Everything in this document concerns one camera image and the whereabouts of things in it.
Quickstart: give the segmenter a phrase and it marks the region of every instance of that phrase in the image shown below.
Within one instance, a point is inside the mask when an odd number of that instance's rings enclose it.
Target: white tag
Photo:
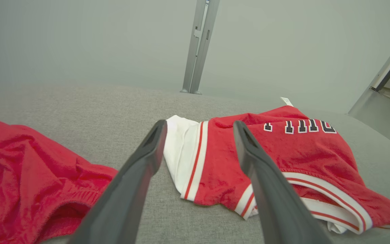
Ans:
[[[288,100],[288,98],[286,98],[286,97],[280,97],[280,98],[285,102],[286,105],[290,105],[290,106],[294,107],[293,104],[291,104],[290,100]]]

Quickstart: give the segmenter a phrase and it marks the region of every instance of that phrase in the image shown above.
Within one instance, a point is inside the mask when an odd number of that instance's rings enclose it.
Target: white wall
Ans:
[[[390,56],[390,0],[223,0],[205,95],[347,113]]]
[[[0,0],[0,88],[114,83],[179,91],[195,0]]]

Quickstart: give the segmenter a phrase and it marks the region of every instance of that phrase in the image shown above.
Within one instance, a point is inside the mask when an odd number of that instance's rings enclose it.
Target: gray fabric surface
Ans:
[[[0,93],[0,121],[23,124],[94,164],[119,169],[155,121],[177,114],[195,121],[261,113],[284,105],[198,96],[122,86],[18,87]],[[301,108],[331,123],[350,145],[367,186],[390,198],[390,141],[349,117]],[[325,222],[319,221],[323,230]],[[390,243],[390,230],[362,235],[329,233],[334,243]],[[65,243],[67,237],[45,243]],[[244,221],[220,205],[196,206],[179,198],[165,162],[152,178],[137,243],[263,243],[258,216]]]

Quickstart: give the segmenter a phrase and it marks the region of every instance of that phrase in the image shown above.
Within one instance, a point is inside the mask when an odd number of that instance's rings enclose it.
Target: red jersey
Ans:
[[[0,243],[74,233],[116,173],[29,127],[0,122]]]
[[[328,221],[329,230],[390,228],[390,200],[365,187],[344,139],[329,123],[292,106],[201,123],[169,118],[164,157],[181,198],[220,203],[244,219],[258,213],[251,181],[237,159],[236,120],[248,126],[312,215]]]

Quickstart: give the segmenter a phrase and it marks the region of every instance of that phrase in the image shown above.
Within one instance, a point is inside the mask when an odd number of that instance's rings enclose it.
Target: jersey lettering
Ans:
[[[286,134],[294,134],[294,127],[291,123],[291,120],[287,121],[287,124],[285,125],[285,133]]]
[[[299,133],[308,132],[308,127],[306,126],[305,120],[299,120]]]
[[[299,120],[299,127],[297,128],[298,133],[307,133],[307,132],[319,132],[319,126],[316,123],[315,119],[309,119],[309,123],[306,125],[306,120]],[[337,134],[336,130],[329,124],[320,120],[322,125],[322,130],[324,133]],[[274,126],[271,123],[265,123],[263,126],[264,131],[272,132]],[[285,125],[286,134],[294,134],[294,126],[291,120],[286,121]]]
[[[264,124],[264,130],[272,132],[273,126],[270,123]]]
[[[309,123],[311,124],[309,126],[310,132],[318,132],[319,131],[319,127],[317,126],[316,121],[314,119],[310,119]]]
[[[321,121],[321,120],[320,120],[320,122],[322,123],[323,131],[324,131],[325,133],[333,133],[333,134],[336,134],[336,130],[335,130],[332,126],[330,126],[329,123],[326,123],[326,122]]]

